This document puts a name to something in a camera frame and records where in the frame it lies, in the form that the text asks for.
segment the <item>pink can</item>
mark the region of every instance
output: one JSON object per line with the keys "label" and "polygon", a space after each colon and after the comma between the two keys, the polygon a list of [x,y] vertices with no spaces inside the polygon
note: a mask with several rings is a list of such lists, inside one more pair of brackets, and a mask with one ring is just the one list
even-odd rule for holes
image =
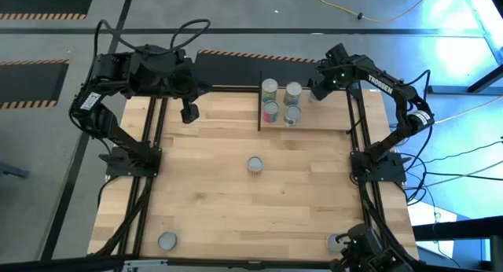
{"label": "pink can", "polygon": [[277,119],[277,112],[279,111],[280,106],[276,103],[276,101],[268,101],[264,104],[263,108],[263,117],[264,120],[268,123],[274,123]]}

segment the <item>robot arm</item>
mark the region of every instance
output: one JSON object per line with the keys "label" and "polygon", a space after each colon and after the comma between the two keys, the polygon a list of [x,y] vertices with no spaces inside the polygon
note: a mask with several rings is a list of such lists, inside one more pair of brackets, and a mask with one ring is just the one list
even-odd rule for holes
{"label": "robot arm", "polygon": [[[411,137],[435,123],[428,104],[419,97],[414,87],[406,86],[385,71],[381,71],[367,56],[349,56],[342,44],[333,47],[325,56],[326,59],[321,60],[318,67],[324,79],[311,84],[311,92],[318,100],[322,100],[334,90],[346,89],[359,80],[369,82],[395,100],[397,129],[383,141],[365,149],[367,158],[363,161],[364,168],[371,168],[372,164],[402,139]],[[408,113],[408,103],[417,110]]]}
{"label": "robot arm", "polygon": [[156,172],[159,150],[151,149],[148,142],[136,141],[120,128],[115,115],[101,101],[117,93],[128,99],[133,96],[181,98],[182,121],[191,123],[199,117],[193,102],[211,91],[211,85],[192,77],[192,68],[191,59],[182,49],[169,52],[145,45],[132,53],[98,55],[70,107],[71,120],[91,137],[108,138],[122,149],[112,151],[111,157],[101,156],[110,167],[122,169],[115,174],[134,175],[142,168],[148,169],[148,173]]}

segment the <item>concrete floor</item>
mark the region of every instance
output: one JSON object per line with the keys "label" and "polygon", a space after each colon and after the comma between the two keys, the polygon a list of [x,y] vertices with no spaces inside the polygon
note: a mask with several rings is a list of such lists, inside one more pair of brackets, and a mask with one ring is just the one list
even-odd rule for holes
{"label": "concrete floor", "polygon": [[[94,0],[88,17],[81,21],[0,21],[0,28],[92,28],[99,19],[115,26],[124,0]],[[330,0],[369,17],[392,17],[417,0]],[[187,20],[208,17],[213,28],[419,28],[448,29],[470,37],[445,35],[203,35],[186,47],[194,58],[198,49],[320,58],[342,42],[349,53],[366,54],[382,69],[410,81],[424,69],[431,69],[431,84],[469,85],[497,63],[486,44],[476,19],[464,0],[426,0],[405,17],[391,23],[358,21],[318,0],[133,0],[125,28],[177,28]],[[182,41],[188,35],[181,35]],[[126,35],[136,45],[168,46],[170,35]],[[68,121],[68,106],[85,79],[92,54],[92,35],[0,35],[0,61],[70,59],[70,68],[55,108],[2,110],[0,160],[31,172],[28,179],[6,176],[0,179],[0,263],[37,259],[57,199],[65,182],[79,132]],[[110,37],[100,37],[100,51],[106,52]],[[119,45],[118,51],[125,48]],[[422,93],[424,82],[415,87]],[[436,119],[457,114],[492,97],[430,95],[428,102]],[[386,97],[390,123],[395,123],[394,102]],[[113,97],[105,104],[120,118],[125,99]],[[421,157],[430,160],[497,141],[501,137],[503,100],[475,112],[435,126]],[[426,132],[411,138],[400,148],[417,153]],[[103,183],[105,164],[97,158],[103,145],[91,141],[55,258],[86,254],[96,214],[97,191]],[[428,165],[429,171],[467,173],[501,159],[502,146]],[[420,174],[420,168],[413,173]],[[484,172],[503,178],[503,167]],[[442,180],[428,176],[429,182]],[[409,180],[415,185],[415,179]],[[501,215],[503,199],[497,182],[462,178],[431,188],[437,206],[469,218]],[[171,270],[188,268],[172,267]]]}

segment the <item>logo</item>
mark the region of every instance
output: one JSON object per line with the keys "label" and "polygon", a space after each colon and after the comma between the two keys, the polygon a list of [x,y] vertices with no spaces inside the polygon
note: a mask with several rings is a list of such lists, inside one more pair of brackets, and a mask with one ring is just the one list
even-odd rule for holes
{"label": "logo", "polygon": [[369,81],[377,85],[377,87],[379,87],[380,89],[386,91],[388,94],[391,94],[391,92],[393,92],[393,88],[387,86],[386,84],[384,84],[383,82],[381,82],[380,80],[376,79],[371,75],[369,75]]}

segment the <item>can lid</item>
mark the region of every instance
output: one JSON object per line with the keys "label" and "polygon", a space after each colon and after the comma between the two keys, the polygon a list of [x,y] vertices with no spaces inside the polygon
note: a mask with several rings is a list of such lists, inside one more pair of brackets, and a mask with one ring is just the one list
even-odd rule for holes
{"label": "can lid", "polygon": [[346,248],[346,244],[342,241],[340,243],[337,242],[337,236],[338,235],[334,233],[327,238],[327,248],[330,252],[341,252],[344,248]]}
{"label": "can lid", "polygon": [[290,119],[298,119],[300,117],[300,108],[295,105],[289,105],[286,108],[286,116]]}
{"label": "can lid", "polygon": [[280,106],[275,101],[268,101],[264,104],[264,112],[268,114],[275,114]]}
{"label": "can lid", "polygon": [[248,170],[251,173],[259,173],[262,171],[264,167],[264,164],[262,162],[262,159],[260,159],[257,156],[253,156],[252,158],[248,159]]}
{"label": "can lid", "polygon": [[277,90],[277,81],[274,79],[266,79],[262,82],[262,89],[266,92],[274,92]]}
{"label": "can lid", "polygon": [[160,235],[157,244],[165,251],[173,249],[176,245],[176,235],[172,232],[164,232]]}
{"label": "can lid", "polygon": [[302,86],[300,83],[291,82],[286,86],[286,92],[290,95],[300,95],[302,93]]}

